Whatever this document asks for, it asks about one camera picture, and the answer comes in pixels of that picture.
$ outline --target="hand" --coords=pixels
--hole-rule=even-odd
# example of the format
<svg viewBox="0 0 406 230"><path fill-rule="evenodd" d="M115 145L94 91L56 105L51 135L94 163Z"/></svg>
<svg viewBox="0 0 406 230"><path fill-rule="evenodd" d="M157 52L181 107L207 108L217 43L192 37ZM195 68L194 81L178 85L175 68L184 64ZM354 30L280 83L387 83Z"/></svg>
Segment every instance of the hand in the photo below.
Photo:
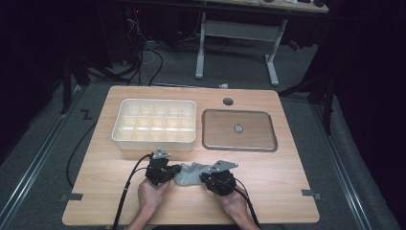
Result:
<svg viewBox="0 0 406 230"><path fill-rule="evenodd" d="M246 196L244 190L239 186L236 186L236 189L243 192ZM224 212L232 218L238 227L242 230L258 230L259 228L255 225L251 217L248 215L247 201L246 199L238 192L233 191L229 195L215 195L220 201L220 204Z"/></svg>
<svg viewBox="0 0 406 230"><path fill-rule="evenodd" d="M169 186L170 181L165 182L161 186L155 186L148 179L145 179L139 185L138 198L140 200L140 209L134 219L127 226L127 230L144 229L164 200L164 195Z"/></svg>

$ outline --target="white plastic bin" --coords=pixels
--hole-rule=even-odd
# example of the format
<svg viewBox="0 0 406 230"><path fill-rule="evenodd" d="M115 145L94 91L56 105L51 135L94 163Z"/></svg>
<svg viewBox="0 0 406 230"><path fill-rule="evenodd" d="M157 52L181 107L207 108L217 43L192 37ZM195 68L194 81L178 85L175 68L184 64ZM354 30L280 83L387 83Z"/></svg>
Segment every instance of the white plastic bin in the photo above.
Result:
<svg viewBox="0 0 406 230"><path fill-rule="evenodd" d="M191 150L195 127L195 102L126 99L111 136L122 150Z"/></svg>

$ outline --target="container compartment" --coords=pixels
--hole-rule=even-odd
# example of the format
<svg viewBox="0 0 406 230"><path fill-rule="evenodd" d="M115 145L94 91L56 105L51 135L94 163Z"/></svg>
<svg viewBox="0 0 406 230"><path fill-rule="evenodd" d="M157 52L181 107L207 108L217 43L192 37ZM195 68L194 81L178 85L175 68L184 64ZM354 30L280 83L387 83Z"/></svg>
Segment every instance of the container compartment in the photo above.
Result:
<svg viewBox="0 0 406 230"><path fill-rule="evenodd" d="M127 99L112 138L122 150L191 150L195 111L192 101Z"/></svg>

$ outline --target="dark background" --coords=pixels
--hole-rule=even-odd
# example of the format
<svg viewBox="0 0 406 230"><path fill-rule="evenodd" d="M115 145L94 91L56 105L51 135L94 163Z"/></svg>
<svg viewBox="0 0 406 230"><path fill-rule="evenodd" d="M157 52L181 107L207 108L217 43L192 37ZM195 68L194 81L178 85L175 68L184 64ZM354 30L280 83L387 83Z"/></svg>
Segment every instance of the dark background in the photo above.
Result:
<svg viewBox="0 0 406 230"><path fill-rule="evenodd" d="M1 162L30 120L52 99L63 76L63 61L81 55L109 67L129 59L122 6L49 1L0 3ZM405 3L328 1L330 14L343 20L292 18L282 44L318 44L304 81L324 76L307 91L326 92L334 83L353 140L388 206L406 228L404 115L406 111ZM142 9L147 36L176 47L177 32L189 35L198 12ZM246 17L231 18L246 21ZM250 20L262 21L261 18ZM324 94L319 98L323 102Z"/></svg>

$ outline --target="desk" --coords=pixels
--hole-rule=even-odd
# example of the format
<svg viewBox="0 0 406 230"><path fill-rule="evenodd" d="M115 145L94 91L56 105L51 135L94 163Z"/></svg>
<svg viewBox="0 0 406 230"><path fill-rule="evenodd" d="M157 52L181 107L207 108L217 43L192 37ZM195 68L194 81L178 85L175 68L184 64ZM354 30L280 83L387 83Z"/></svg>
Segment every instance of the desk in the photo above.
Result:
<svg viewBox="0 0 406 230"><path fill-rule="evenodd" d="M198 162L212 165L218 159L238 163L231 169L247 188L260 223L316 222L319 213L309 190L301 159L283 113L278 94L270 90L113 86L83 159L73 193L63 215L67 225L110 225L123 187L136 162L150 151L121 150L111 138L124 99L191 100L196 109L196 139L191 151L171 151L169 164ZM231 106L223 104L232 98ZM207 150L202 146L201 115L206 108L260 110L271 115L278 149L275 152ZM137 190L145 172L132 178L120 224L128 224L138 206ZM228 218L205 185L180 187L172 181L161 208L150 224L227 224Z"/></svg>
<svg viewBox="0 0 406 230"><path fill-rule="evenodd" d="M206 2L213 3L225 3L235 4L248 7L279 9L298 12L321 12L327 13L328 8L323 6L321 8L316 7L313 3L298 3L291 4L286 3L283 0L275 0L271 3L264 2L263 5L259 3L259 0L206 0ZM274 58L277 53L278 47L281 43L283 32L287 23L287 19L283 19L280 26L260 26L243 23L232 22L219 22L216 20L206 20L206 13L202 13L201 27L200 27L200 46L197 55L196 74L197 79L203 78L204 70L204 42L206 35L223 36L239 39L250 39L272 42L273 46L269 52L269 55L265 56L266 66L268 68L269 78L271 84L274 86L279 85L278 76L274 66Z"/></svg>

